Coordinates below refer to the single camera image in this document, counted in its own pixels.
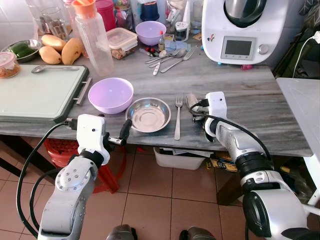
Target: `orange bottle cap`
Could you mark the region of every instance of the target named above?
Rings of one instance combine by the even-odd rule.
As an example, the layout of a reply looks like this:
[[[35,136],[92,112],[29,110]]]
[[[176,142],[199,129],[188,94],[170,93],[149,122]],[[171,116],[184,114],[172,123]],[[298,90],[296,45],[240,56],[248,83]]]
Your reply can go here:
[[[96,0],[74,0],[72,6],[76,14],[83,18],[93,18],[96,15]]]

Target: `white box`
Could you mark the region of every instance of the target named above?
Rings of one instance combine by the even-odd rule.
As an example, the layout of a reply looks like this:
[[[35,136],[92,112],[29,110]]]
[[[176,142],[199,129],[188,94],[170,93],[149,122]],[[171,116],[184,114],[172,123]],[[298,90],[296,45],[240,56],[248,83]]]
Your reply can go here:
[[[161,154],[158,147],[153,148],[156,163],[161,167],[197,170],[205,157],[191,157]]]

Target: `fork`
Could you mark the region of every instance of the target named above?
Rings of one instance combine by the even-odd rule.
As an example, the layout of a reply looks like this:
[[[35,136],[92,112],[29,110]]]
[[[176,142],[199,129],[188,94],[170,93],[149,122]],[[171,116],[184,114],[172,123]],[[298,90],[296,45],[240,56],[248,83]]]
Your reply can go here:
[[[165,73],[166,71],[168,71],[168,70],[169,70],[170,68],[172,68],[173,66],[181,63],[182,61],[188,60],[188,59],[191,57],[191,55],[194,53],[194,51],[195,51],[195,49],[191,49],[190,51],[188,51],[188,52],[186,53],[186,55],[185,55],[181,60],[177,61],[176,63],[172,64],[171,66],[168,66],[168,67],[160,70],[160,72],[161,72],[161,73]]]
[[[175,105],[178,108],[178,113],[176,116],[174,140],[179,140],[180,139],[180,108],[183,105],[183,98],[182,98],[181,92],[178,92],[176,94]]]
[[[149,60],[149,61],[145,61],[144,63],[145,63],[145,64],[150,64],[150,63],[153,63],[153,62],[155,62],[155,61],[157,61],[157,60],[159,60],[159,59],[163,59],[163,58],[165,58],[165,57],[175,56],[175,55],[178,54],[179,51],[180,51],[180,49],[176,49],[176,50],[174,50],[174,51],[172,51],[172,52],[168,52],[168,53],[167,53],[166,55],[164,55],[164,56],[160,56],[160,57],[157,57],[156,59],[152,59],[152,60]]]

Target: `tile floor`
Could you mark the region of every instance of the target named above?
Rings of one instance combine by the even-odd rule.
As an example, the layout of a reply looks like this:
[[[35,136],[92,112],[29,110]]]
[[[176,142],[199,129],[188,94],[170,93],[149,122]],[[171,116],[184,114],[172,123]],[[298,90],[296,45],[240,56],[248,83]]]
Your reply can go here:
[[[31,144],[37,139],[26,138]],[[50,159],[46,150],[39,152]],[[220,169],[198,170],[164,168],[157,165],[151,147],[127,146],[127,166],[115,194],[93,194],[86,205],[81,240],[105,240],[113,227],[129,224],[139,240],[178,240],[182,230],[198,226],[209,230],[217,240],[244,240],[245,217],[241,202],[230,206],[217,204],[216,192],[232,173]],[[0,151],[0,156],[21,168],[15,159]],[[110,168],[120,166],[121,152],[111,154]],[[29,195],[38,175],[28,171],[22,189],[22,208],[29,217]],[[0,239],[32,240],[16,211],[18,178],[0,168]],[[34,212],[41,220],[44,206],[54,186],[44,180],[38,188]],[[319,218],[310,215],[311,229],[320,230]],[[260,240],[250,234],[251,240]]]

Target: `appliance display screen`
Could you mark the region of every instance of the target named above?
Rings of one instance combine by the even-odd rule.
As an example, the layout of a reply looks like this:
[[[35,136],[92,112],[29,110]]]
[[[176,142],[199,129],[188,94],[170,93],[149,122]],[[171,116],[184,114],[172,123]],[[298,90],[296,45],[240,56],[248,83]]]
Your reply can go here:
[[[230,55],[250,55],[252,41],[227,40],[225,53]]]

